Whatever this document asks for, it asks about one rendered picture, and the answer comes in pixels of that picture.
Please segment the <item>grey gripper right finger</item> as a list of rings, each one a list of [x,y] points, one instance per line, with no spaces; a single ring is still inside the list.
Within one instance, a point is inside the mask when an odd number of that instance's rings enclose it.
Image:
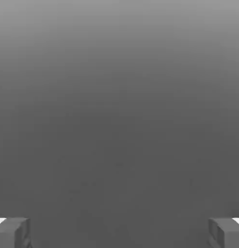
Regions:
[[[239,217],[209,218],[208,248],[239,248]]]

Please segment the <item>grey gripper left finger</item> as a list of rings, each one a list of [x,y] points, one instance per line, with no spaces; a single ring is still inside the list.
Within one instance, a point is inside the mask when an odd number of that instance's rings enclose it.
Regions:
[[[0,248],[32,248],[31,220],[0,217]]]

